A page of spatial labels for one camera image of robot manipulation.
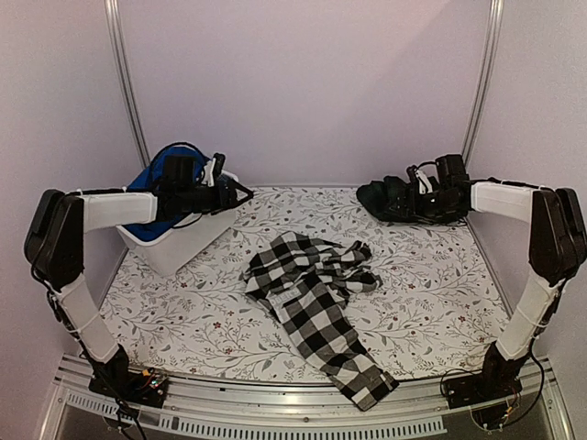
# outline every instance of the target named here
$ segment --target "floral tablecloth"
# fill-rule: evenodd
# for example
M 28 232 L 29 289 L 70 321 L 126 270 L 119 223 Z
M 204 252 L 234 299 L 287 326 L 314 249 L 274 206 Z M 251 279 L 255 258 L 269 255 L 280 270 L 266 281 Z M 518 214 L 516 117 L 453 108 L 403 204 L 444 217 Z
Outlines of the floral tablecloth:
M 170 278 L 128 252 L 101 314 L 135 364 L 240 380 L 328 382 L 244 297 L 239 280 L 250 258 L 289 230 L 369 244 L 383 284 L 351 297 L 347 315 L 398 380 L 478 368 L 507 322 L 465 225 L 386 225 L 367 214 L 354 190 L 305 188 L 258 189 L 235 226 Z

